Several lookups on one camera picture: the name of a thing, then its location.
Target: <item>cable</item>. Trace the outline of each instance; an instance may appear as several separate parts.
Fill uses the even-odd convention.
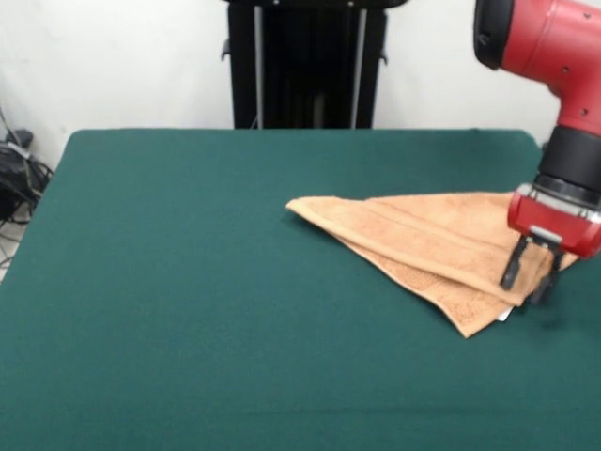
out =
[[[17,143],[17,146],[19,146],[20,148],[22,148],[23,147],[23,143],[21,141],[21,138],[19,137],[19,135],[16,132],[14,132],[8,126],[7,118],[4,116],[4,111],[2,110],[2,105],[0,105],[0,121],[2,121],[2,125],[7,130],[8,134],[10,135],[10,137],[15,141],[15,143]]]
[[[7,225],[27,226],[54,172],[28,150],[33,133],[13,131],[1,106],[0,122],[7,130],[4,141],[0,140],[0,229]],[[0,240],[21,242],[1,231]],[[6,270],[14,253],[10,256],[1,241],[0,253],[4,257],[0,269]]]

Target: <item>metal pole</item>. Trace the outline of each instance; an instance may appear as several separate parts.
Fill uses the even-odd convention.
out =
[[[365,27],[367,25],[367,10],[359,13],[359,33],[357,34],[357,56],[355,57],[355,78],[353,86],[353,103],[351,109],[350,128],[357,128],[357,113],[359,110],[359,92],[361,91],[361,72],[363,68],[363,49],[365,47]]]
[[[254,7],[254,67],[256,71],[256,127],[263,128],[263,8]]]

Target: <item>table surface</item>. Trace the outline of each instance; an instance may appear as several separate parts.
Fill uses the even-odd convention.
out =
[[[77,132],[0,289],[0,449],[601,449],[601,265],[470,340],[285,210],[511,191],[522,132]]]

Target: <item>folded towel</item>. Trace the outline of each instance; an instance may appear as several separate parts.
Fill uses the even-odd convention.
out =
[[[499,286],[519,235],[507,226],[512,194],[423,194],[349,200],[301,197],[286,207],[332,234],[396,283],[436,305],[466,338],[520,306],[552,255],[535,245],[511,291]],[[577,260],[566,256],[562,268]]]

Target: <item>orange towel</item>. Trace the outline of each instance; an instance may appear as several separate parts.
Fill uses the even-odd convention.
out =
[[[294,199],[286,207],[435,304],[467,338],[520,306],[550,268],[550,252],[530,245],[514,288],[499,286],[519,238],[506,225],[511,196],[318,196]],[[575,261],[566,256],[563,269]]]

